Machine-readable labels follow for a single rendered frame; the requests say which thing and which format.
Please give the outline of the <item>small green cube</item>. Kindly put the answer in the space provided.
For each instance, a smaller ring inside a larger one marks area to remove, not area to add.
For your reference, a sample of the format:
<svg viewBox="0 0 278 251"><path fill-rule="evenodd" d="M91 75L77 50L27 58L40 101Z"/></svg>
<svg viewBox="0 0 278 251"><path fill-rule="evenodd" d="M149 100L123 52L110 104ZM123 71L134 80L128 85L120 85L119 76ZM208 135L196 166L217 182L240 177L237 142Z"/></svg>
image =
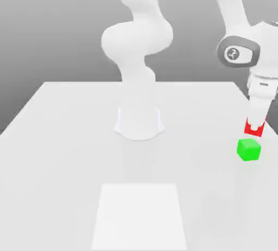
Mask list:
<svg viewBox="0 0 278 251"><path fill-rule="evenodd" d="M237 154L243 161L258 160L261 145L253 138L240 139L237 144Z"/></svg>

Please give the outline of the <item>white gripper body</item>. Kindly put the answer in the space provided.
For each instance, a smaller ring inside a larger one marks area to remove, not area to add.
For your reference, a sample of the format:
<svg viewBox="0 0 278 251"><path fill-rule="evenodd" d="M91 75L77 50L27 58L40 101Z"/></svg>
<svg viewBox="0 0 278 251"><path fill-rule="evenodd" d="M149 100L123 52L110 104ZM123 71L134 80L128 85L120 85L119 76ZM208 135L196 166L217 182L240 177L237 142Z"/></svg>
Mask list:
<svg viewBox="0 0 278 251"><path fill-rule="evenodd" d="M250 97L266 98L272 101L278 94L278 78L249 76L247 87Z"/></svg>

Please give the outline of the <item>small red cube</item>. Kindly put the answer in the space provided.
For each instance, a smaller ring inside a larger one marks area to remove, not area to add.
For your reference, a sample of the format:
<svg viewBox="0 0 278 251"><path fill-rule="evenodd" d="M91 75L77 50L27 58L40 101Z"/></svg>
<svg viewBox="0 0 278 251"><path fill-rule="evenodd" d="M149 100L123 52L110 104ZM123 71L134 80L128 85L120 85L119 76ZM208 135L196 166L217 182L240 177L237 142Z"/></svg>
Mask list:
<svg viewBox="0 0 278 251"><path fill-rule="evenodd" d="M251 125L248 122L248 118L246 119L246 123L245 123L245 127L244 127L244 133L245 134L249 134L249 135L253 135L253 136L257 136L257 137L261 137L263 130L264 130L264 125L266 123L267 117L265 118L263 124L261 126L259 126L256 130L252 130L251 129Z"/></svg>

